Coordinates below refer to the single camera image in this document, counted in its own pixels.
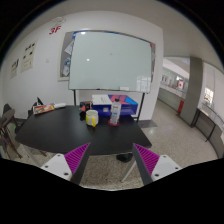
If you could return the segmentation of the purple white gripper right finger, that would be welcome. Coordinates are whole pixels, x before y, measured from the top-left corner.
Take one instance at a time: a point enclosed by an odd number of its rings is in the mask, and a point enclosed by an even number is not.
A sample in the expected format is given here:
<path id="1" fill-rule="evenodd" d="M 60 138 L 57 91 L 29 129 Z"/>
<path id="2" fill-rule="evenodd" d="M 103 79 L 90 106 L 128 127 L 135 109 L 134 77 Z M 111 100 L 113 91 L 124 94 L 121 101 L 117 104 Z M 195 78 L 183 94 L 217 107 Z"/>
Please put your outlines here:
<path id="1" fill-rule="evenodd" d="M 168 155 L 159 156 L 136 143 L 133 144 L 132 153 L 143 182 L 154 182 L 181 170 L 181 167 Z"/>

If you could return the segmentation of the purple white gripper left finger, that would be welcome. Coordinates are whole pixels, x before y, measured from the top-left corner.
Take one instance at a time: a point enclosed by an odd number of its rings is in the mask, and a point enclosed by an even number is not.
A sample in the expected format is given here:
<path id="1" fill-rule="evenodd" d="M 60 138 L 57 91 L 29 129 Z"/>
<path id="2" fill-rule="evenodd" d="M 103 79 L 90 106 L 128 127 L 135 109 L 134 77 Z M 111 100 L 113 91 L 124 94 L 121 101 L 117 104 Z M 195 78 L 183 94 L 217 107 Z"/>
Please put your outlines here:
<path id="1" fill-rule="evenodd" d="M 81 145 L 66 154 L 56 154 L 42 169 L 68 181 L 80 181 L 90 155 L 90 144 Z"/>

